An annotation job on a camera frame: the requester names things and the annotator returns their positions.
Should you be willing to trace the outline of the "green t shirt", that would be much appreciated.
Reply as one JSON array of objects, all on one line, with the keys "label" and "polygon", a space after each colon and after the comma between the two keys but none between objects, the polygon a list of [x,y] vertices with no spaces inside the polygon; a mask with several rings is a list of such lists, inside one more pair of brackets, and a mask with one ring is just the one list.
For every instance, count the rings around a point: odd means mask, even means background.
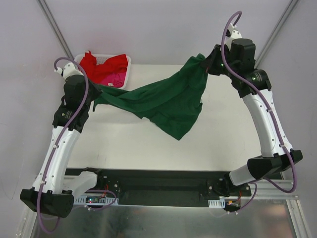
[{"label": "green t shirt", "polygon": [[147,118],[162,131],[180,140],[202,111],[208,74],[201,67],[203,54],[190,57],[171,77],[132,91],[102,86],[94,106],[111,105],[138,118]]}]

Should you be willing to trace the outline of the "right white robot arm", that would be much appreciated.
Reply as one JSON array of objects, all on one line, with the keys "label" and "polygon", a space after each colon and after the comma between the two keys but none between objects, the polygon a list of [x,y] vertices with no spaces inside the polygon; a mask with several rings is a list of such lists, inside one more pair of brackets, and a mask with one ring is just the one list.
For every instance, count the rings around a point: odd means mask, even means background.
[{"label": "right white robot arm", "polygon": [[297,186],[295,164],[302,160],[301,150],[293,149],[279,121],[273,101],[272,85],[267,73],[255,68],[256,46],[250,39],[234,39],[215,45],[202,63],[210,75],[226,75],[250,112],[261,147],[261,155],[250,158],[246,165],[228,173],[222,184],[225,194],[233,196],[241,185],[291,169],[293,186]]}]

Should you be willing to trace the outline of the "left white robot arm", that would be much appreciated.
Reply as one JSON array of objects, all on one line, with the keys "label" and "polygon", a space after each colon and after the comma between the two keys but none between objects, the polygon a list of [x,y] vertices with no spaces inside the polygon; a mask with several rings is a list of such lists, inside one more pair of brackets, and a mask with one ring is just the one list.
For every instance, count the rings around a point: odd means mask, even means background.
[{"label": "left white robot arm", "polygon": [[70,155],[89,117],[91,102],[101,90],[84,76],[65,79],[64,96],[54,114],[50,146],[42,168],[30,189],[23,189],[20,199],[32,211],[65,218],[74,201],[87,190],[99,193],[105,187],[99,169],[86,168],[80,175],[64,183]]}]

